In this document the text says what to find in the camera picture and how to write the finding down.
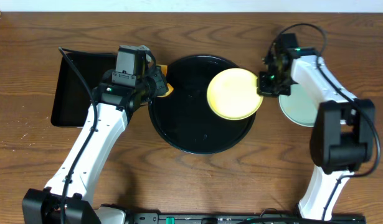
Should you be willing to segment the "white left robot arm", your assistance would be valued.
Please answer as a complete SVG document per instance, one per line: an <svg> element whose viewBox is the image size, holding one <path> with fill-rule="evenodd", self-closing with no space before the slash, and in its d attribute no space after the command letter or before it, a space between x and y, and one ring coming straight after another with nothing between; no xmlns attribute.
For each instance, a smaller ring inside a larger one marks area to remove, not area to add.
<svg viewBox="0 0 383 224"><path fill-rule="evenodd" d="M112 205L92 208L99 176L119 136L140 104L168 96L168 68L156 65L141 76L109 70L92 90L83 128L67 158L43 190L29 189L22 201L26 223L125 223Z"/></svg>

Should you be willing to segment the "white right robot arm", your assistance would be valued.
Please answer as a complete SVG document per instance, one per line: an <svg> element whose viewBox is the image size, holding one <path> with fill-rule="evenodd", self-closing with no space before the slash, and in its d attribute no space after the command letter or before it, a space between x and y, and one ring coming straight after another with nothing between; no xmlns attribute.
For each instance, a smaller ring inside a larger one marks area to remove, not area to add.
<svg viewBox="0 0 383 224"><path fill-rule="evenodd" d="M317 109L310 137L313 175L298 202L300 217L330 221L342 189L379 149L374 125L375 106L360 100L340 84L314 48L270 47L263 59L267 71L260 72L258 93L291 96L291 86L300 86Z"/></svg>

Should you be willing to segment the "mint green plate with streak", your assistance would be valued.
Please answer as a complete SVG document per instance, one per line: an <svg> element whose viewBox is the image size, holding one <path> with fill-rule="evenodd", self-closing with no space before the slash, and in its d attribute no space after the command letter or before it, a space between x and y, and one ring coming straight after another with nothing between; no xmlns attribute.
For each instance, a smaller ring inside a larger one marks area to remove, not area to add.
<svg viewBox="0 0 383 224"><path fill-rule="evenodd" d="M308 96L301 85L290 87L291 95L278 97L283 114L292 122L305 127L313 127L318 110L313 100Z"/></svg>

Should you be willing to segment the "yellow plate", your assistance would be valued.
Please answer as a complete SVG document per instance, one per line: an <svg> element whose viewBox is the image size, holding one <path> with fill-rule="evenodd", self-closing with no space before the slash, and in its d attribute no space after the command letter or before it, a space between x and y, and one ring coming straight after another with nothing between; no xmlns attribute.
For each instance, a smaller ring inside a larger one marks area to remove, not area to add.
<svg viewBox="0 0 383 224"><path fill-rule="evenodd" d="M241 120L253 115L261 106L258 77L242 68L230 68L218 73L207 87L210 109L227 120Z"/></svg>

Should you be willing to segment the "orange green scrub sponge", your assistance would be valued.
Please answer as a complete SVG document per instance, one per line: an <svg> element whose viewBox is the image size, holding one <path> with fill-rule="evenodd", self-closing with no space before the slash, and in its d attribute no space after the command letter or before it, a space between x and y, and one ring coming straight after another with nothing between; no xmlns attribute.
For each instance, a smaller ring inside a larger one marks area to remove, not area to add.
<svg viewBox="0 0 383 224"><path fill-rule="evenodd" d="M168 66L167 65L158 65L158 67L160 68L162 74L166 78L167 74L168 74ZM167 97L173 92L174 88L172 87L172 85L170 83L168 83L167 80L166 80L166 86L168 88L167 92L164 95L159 96L159 98Z"/></svg>

